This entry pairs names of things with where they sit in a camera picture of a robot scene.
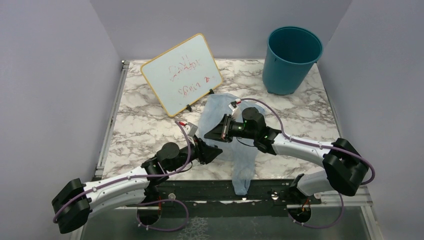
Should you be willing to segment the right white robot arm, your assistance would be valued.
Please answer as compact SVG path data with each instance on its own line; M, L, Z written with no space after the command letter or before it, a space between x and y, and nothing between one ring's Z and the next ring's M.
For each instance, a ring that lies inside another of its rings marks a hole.
M370 166L346 139L319 142L288 136L267 126L264 115L255 107L245 108L241 117L242 121L237 122L232 115L224 114L204 137L227 143L233 138L249 139L262 153L290 156L323 168L312 174L300 174L293 180L288 190L292 202L300 204L316 193L327 191L351 197L363 184Z

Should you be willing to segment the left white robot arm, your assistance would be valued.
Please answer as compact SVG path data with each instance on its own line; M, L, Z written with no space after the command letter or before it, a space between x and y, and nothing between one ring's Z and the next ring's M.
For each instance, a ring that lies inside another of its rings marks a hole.
M55 213L53 222L61 234L67 234L85 225L89 217L117 207L141 203L159 206L161 196L157 185L168 180L170 172L194 160L209 164L222 152L200 138L183 148L168 142L152 158L127 173L85 183L79 178L73 179L51 202Z

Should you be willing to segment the blue plastic trash bag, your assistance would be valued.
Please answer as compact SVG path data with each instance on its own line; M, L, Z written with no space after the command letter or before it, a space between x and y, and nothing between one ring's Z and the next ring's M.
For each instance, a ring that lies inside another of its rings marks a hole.
M251 137L254 133L245 130L243 118L239 114L232 119L225 138L222 138L224 115L231 116L230 108L237 96L229 93L215 93L207 97L203 112L198 121L200 138L209 146L217 146L222 153L219 160L233 163L231 180L236 195L248 193L251 180L255 175L255 161L258 150Z

